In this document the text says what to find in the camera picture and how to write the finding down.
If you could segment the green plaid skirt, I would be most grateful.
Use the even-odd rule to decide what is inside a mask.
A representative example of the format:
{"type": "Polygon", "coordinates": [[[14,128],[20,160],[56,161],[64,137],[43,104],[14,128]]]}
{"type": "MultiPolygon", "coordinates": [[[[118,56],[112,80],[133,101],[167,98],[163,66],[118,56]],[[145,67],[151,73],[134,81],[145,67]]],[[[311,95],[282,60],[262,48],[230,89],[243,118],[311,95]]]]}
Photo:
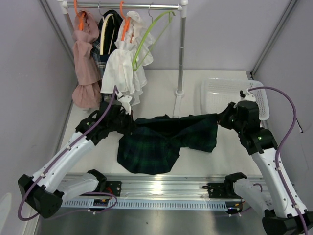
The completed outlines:
{"type": "Polygon", "coordinates": [[[131,173],[171,171],[181,148],[211,153],[217,145],[218,114],[138,118],[119,140],[117,161],[131,173]]]}

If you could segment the white ruffled skirt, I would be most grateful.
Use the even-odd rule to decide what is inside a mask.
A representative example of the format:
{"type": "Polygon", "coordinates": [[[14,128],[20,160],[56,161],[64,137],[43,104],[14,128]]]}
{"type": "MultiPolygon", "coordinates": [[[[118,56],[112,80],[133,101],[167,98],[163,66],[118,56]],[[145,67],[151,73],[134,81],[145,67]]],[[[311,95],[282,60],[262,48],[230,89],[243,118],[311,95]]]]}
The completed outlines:
{"type": "Polygon", "coordinates": [[[140,103],[142,88],[147,84],[144,66],[153,62],[153,56],[149,47],[155,42],[153,36],[148,33],[144,36],[148,27],[136,11],[129,11],[129,31],[125,41],[121,41],[125,21],[122,21],[118,37],[114,43],[116,49],[109,56],[102,77],[101,94],[112,94],[114,86],[123,93],[132,97],[131,105],[140,103]]]}

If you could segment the orange plastic hanger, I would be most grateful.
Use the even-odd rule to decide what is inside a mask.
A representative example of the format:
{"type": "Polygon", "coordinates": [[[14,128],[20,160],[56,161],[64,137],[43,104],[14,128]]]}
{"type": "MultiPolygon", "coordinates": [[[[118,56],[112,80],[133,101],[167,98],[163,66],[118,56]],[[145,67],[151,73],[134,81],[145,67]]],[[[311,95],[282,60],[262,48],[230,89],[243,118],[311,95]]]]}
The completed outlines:
{"type": "Polygon", "coordinates": [[[130,27],[130,18],[129,17],[126,17],[123,13],[123,4],[124,4],[124,1],[122,0],[120,2],[120,5],[119,5],[119,8],[120,8],[120,13],[121,13],[121,16],[122,18],[125,20],[125,25],[123,27],[123,32],[122,32],[122,39],[121,41],[125,41],[125,37],[126,37],[126,33],[129,31],[129,27],[130,27]]]}

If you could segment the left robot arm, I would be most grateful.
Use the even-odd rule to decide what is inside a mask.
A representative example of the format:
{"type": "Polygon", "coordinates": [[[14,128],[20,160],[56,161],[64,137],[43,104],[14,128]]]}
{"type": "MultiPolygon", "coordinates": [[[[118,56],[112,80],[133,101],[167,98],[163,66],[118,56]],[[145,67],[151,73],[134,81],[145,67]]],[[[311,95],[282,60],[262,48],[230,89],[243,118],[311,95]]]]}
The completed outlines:
{"type": "Polygon", "coordinates": [[[18,179],[22,201],[18,218],[24,221],[22,207],[27,203],[36,215],[51,218],[61,205],[81,195],[105,195],[114,197],[106,190],[107,178],[98,170],[92,169],[81,177],[63,183],[63,178],[78,161],[92,151],[109,133],[130,132],[133,112],[129,102],[124,99],[105,101],[100,110],[92,112],[80,121],[66,145],[40,170],[33,175],[22,175],[18,179]]]}

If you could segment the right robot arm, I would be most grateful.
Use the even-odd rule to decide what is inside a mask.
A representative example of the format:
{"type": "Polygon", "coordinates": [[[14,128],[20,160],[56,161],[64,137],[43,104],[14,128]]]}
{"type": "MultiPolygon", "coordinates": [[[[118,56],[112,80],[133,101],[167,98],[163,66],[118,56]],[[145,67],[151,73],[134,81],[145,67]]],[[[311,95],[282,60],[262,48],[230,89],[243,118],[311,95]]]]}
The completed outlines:
{"type": "Polygon", "coordinates": [[[268,235],[307,235],[313,227],[313,213],[294,189],[273,134],[261,127],[257,103],[247,100],[230,102],[218,117],[221,127],[238,134],[241,145],[256,163],[268,189],[265,194],[238,172],[225,177],[224,194],[243,198],[261,216],[268,235]]]}

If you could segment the pink skirt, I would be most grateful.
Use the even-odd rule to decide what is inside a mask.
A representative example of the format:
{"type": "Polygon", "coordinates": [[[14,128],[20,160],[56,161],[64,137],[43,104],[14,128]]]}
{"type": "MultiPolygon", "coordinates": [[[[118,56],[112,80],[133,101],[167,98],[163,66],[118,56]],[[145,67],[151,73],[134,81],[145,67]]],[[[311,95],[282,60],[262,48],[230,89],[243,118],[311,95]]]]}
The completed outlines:
{"type": "Polygon", "coordinates": [[[95,61],[91,55],[93,42],[99,36],[98,26],[93,15],[87,11],[86,26],[84,31],[79,30],[79,19],[74,20],[74,65],[78,85],[75,88],[72,99],[76,106],[88,109],[96,108],[100,103],[100,75],[95,61]]]}

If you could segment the cream plastic hanger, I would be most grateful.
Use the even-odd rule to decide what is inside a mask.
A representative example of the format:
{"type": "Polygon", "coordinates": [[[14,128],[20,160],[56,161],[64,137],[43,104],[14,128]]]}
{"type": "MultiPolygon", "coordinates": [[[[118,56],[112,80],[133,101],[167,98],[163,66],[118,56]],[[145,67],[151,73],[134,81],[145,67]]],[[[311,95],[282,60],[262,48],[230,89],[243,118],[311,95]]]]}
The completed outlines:
{"type": "Polygon", "coordinates": [[[106,38],[109,38],[109,49],[108,49],[108,54],[110,54],[112,50],[112,43],[113,43],[113,38],[114,38],[114,33],[115,33],[115,19],[114,19],[114,14],[109,13],[106,15],[106,17],[102,17],[103,24],[101,28],[101,35],[100,35],[100,55],[104,55],[104,50],[105,50],[105,42],[106,38]],[[113,24],[113,29],[111,32],[107,30],[110,18],[112,18],[112,24],[113,24]]]}

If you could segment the orange hanger with pink skirt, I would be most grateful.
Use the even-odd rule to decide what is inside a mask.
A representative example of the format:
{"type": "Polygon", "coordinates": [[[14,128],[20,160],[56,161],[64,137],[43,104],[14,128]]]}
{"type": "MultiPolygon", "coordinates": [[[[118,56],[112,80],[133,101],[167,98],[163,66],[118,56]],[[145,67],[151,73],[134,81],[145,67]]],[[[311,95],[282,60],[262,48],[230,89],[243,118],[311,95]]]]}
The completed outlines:
{"type": "Polygon", "coordinates": [[[86,11],[78,11],[78,0],[74,0],[74,10],[76,13],[76,16],[79,19],[79,30],[84,31],[85,26],[86,26],[86,19],[87,19],[87,14],[86,11]]]}

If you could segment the white plastic basket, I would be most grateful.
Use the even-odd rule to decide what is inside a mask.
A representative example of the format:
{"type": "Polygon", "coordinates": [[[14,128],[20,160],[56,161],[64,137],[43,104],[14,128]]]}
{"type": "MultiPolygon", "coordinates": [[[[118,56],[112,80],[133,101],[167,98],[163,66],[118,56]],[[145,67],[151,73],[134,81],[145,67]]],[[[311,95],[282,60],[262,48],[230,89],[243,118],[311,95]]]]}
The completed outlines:
{"type": "Polygon", "coordinates": [[[240,91],[247,92],[263,84],[255,80],[206,78],[201,83],[201,113],[220,113],[230,102],[241,100],[240,91]]]}

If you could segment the metal clothes rack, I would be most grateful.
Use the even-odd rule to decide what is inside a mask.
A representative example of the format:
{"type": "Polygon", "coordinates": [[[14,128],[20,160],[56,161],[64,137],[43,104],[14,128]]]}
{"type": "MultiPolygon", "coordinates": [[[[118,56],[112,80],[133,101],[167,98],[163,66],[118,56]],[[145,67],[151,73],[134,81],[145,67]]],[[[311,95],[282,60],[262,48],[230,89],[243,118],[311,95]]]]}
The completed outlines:
{"type": "Polygon", "coordinates": [[[184,96],[183,90],[183,63],[184,63],[184,49],[185,49],[185,29],[186,29],[186,17],[187,17],[187,0],[181,0],[177,5],[169,4],[135,4],[135,3],[108,3],[108,2],[81,2],[75,4],[73,0],[59,0],[58,4],[61,8],[68,28],[73,31],[73,24],[71,22],[68,9],[69,8],[97,8],[97,9],[144,9],[144,10],[169,10],[180,12],[180,42],[179,42],[179,67],[178,67],[178,85],[175,91],[175,103],[173,109],[173,117],[177,118],[180,114],[180,108],[182,99],[184,96]]]}

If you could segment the left black mount plate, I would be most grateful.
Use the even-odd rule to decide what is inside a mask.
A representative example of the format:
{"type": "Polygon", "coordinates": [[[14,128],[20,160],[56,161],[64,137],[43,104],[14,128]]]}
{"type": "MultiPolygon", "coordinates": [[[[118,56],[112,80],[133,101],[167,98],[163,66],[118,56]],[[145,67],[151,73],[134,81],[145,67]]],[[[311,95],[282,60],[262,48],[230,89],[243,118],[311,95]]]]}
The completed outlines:
{"type": "Polygon", "coordinates": [[[106,181],[99,186],[99,192],[106,192],[117,197],[121,195],[122,182],[121,181],[106,181]]]}

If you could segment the black mount plate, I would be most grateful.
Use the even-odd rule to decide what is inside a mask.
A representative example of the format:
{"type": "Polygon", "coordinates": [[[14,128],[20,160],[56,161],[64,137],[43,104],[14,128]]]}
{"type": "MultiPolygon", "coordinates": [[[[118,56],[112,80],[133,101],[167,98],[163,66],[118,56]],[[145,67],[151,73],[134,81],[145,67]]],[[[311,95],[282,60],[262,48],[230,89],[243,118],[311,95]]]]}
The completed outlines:
{"type": "Polygon", "coordinates": [[[106,192],[117,197],[121,195],[122,182],[121,181],[106,181],[99,186],[99,192],[106,192]]]}
{"type": "Polygon", "coordinates": [[[234,192],[233,186],[228,183],[207,183],[202,186],[202,188],[207,190],[209,198],[241,199],[241,197],[234,192]]]}

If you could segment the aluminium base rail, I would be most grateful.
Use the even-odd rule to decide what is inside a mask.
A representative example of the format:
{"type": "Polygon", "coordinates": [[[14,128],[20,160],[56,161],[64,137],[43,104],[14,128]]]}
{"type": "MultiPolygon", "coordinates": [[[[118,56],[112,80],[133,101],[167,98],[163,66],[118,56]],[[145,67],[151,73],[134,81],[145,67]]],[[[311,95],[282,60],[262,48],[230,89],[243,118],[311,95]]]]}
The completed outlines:
{"type": "Polygon", "coordinates": [[[120,181],[120,199],[138,200],[208,200],[208,183],[222,183],[224,175],[151,176],[144,174],[104,174],[108,181],[120,181]]]}

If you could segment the right black mount plate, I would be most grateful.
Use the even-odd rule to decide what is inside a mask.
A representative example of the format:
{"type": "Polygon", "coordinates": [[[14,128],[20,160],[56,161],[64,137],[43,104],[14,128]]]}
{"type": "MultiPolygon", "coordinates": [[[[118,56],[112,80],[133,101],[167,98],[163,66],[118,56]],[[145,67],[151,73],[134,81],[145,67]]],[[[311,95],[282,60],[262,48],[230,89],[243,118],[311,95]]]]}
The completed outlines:
{"type": "Polygon", "coordinates": [[[228,183],[207,183],[202,186],[202,188],[207,190],[209,198],[241,199],[241,197],[234,192],[233,186],[228,183]]]}

